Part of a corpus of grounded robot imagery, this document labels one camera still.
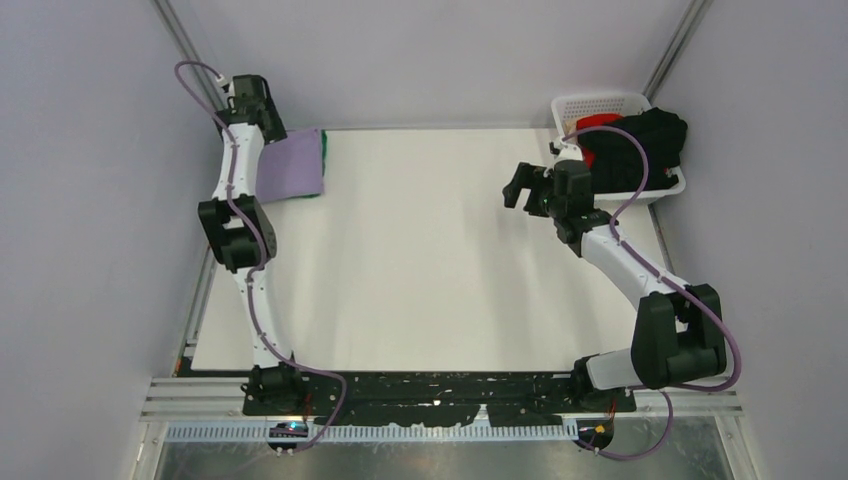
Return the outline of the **purple t shirt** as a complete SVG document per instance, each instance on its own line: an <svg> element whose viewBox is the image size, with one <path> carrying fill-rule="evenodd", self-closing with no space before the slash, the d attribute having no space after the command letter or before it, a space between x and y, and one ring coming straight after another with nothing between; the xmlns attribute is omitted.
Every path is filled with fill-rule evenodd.
<svg viewBox="0 0 848 480"><path fill-rule="evenodd" d="M292 131L266 146L257 171L256 196L261 203L296 199L321 186L320 129Z"/></svg>

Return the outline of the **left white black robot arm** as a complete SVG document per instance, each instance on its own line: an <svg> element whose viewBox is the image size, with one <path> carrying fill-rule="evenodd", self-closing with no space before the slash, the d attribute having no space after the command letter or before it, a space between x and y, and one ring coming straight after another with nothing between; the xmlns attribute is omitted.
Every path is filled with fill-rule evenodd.
<svg viewBox="0 0 848 480"><path fill-rule="evenodd" d="M298 412L307 398L291 343L275 324L270 262L277 253L274 228L256 196L263 149L286 138L286 130L260 75L220 79L226 106L214 114L223 140L218 183L198 214L216 261L236 283L253 347L253 366L242 386L251 408Z"/></svg>

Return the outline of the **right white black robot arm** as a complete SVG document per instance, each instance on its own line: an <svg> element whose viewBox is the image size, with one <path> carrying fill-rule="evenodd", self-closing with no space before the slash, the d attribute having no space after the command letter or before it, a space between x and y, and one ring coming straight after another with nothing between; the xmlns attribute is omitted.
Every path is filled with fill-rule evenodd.
<svg viewBox="0 0 848 480"><path fill-rule="evenodd" d="M561 160L553 167L521 162L502 189L510 209L527 191L524 212L550 219L558 239L603 273L635 308L629 348L575 361L574 403L596 410L611 390L681 387L725 372L728 342L720 328L718 293L707 284L667 275L640 255L617 219L596 207L591 184L581 161Z"/></svg>

